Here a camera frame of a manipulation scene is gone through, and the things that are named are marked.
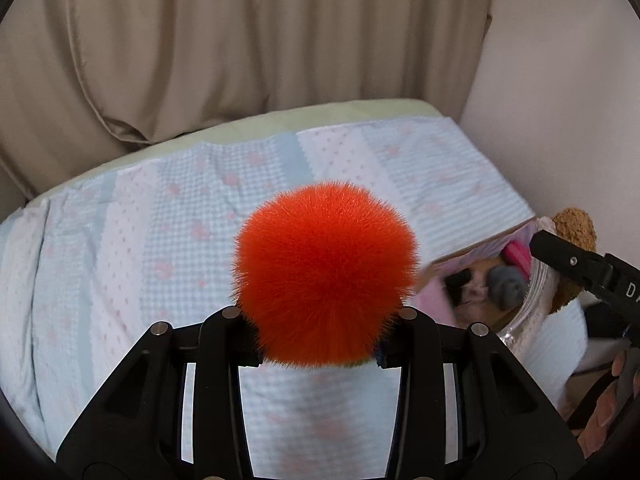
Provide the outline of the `magenta zip pouch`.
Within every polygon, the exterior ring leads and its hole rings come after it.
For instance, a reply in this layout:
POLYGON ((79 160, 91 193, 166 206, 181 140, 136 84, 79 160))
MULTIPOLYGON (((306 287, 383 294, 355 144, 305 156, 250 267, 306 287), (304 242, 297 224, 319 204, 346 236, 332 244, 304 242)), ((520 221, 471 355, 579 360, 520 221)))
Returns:
POLYGON ((526 281, 532 276, 532 255, 529 247, 519 240, 511 240, 500 252, 502 260, 508 266, 515 266, 526 281))

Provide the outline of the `cardboard box with pink flaps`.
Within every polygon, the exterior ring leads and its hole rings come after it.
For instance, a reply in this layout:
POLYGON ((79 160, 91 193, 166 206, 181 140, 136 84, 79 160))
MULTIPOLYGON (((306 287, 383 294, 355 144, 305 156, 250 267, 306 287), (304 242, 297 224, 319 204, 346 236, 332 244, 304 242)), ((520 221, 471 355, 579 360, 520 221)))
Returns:
POLYGON ((496 332, 501 330, 519 307, 501 311, 489 299, 487 273, 494 266, 507 266, 500 255, 502 248, 511 240, 524 243, 529 222, 434 264, 425 273, 424 285, 411 298, 411 305, 440 324, 465 328, 482 322, 496 332))

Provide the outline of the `green bed sheet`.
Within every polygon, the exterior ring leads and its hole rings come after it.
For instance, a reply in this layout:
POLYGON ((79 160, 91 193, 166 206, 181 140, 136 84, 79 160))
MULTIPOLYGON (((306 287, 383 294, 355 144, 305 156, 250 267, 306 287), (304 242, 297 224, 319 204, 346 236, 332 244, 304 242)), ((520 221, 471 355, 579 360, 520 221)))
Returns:
POLYGON ((441 114, 432 104, 413 99, 356 100, 305 106, 292 110, 277 110, 233 122, 225 122, 186 133, 160 144, 150 145, 140 151, 106 162, 50 188, 50 190, 35 196, 31 202, 38 204, 78 181, 94 178, 104 172, 129 167, 147 159, 188 150, 199 143, 233 144, 265 139, 282 132, 297 132, 324 126, 348 124, 349 122, 370 122, 370 120, 414 115, 439 117, 441 114))

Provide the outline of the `orange fur pompom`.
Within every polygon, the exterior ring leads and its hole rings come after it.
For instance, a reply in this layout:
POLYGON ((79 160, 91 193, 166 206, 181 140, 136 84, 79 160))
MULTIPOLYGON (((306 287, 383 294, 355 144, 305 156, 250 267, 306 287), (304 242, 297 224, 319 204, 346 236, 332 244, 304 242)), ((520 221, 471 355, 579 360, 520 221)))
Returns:
POLYGON ((236 237, 235 301, 268 361, 357 365, 370 360, 411 295, 418 242, 370 191, 324 182, 259 206, 236 237))

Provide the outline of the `brown plush toy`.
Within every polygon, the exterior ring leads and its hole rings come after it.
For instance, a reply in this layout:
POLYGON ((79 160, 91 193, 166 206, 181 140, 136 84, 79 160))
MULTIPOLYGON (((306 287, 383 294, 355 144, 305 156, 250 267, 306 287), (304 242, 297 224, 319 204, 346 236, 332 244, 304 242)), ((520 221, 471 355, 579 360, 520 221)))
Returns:
MULTIPOLYGON (((582 249, 594 252, 597 248, 597 234, 589 214, 576 207, 565 208, 552 218, 534 219, 526 228, 528 231, 523 238, 526 246, 535 234, 544 232, 557 235, 582 249)), ((550 266, 532 258, 532 274, 524 302, 506 326, 498 331, 502 342, 523 361, 546 317, 576 299, 581 291, 568 278, 562 278, 550 266)))

